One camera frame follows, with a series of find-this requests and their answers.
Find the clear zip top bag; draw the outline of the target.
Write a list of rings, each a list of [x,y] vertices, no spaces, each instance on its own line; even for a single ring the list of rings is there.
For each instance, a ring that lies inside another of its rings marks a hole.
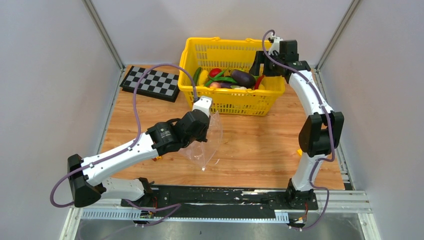
[[[196,164],[202,172],[206,170],[208,162],[214,157],[222,143],[223,125],[218,111],[211,115],[206,138],[207,142],[194,141],[188,147],[178,151],[185,159]]]

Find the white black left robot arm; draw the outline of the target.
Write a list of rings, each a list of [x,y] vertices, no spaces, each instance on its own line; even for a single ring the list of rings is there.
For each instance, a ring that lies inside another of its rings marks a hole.
[[[206,142],[210,111],[193,109],[182,118],[158,122],[126,144],[107,152],[67,159],[68,182],[77,208],[90,206],[101,199],[125,199],[149,206],[153,193],[145,178],[133,180],[112,175],[139,162],[187,148],[192,142]]]

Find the yellow plastic basket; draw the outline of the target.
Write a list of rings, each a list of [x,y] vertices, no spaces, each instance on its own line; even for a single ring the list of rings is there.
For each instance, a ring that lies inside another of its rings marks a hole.
[[[211,71],[219,68],[227,72],[238,69],[248,72],[257,51],[262,50],[259,39],[221,39],[220,37],[190,37],[186,40],[179,65],[191,75],[198,68]],[[196,87],[200,96],[212,98],[211,111],[221,114],[264,116],[274,102],[285,92],[285,79],[266,76],[260,83],[262,89],[209,88],[203,83]]]

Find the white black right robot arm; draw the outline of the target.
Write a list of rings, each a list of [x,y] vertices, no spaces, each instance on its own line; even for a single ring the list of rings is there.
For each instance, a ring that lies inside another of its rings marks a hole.
[[[306,61],[299,61],[296,52],[269,55],[268,51],[255,53],[250,73],[257,75],[263,66],[265,77],[284,77],[297,94],[306,114],[298,135],[302,151],[294,176],[289,180],[281,203],[292,209],[311,208],[316,200],[315,179],[323,162],[335,160],[344,125],[344,115],[334,111],[316,86],[313,73]]]

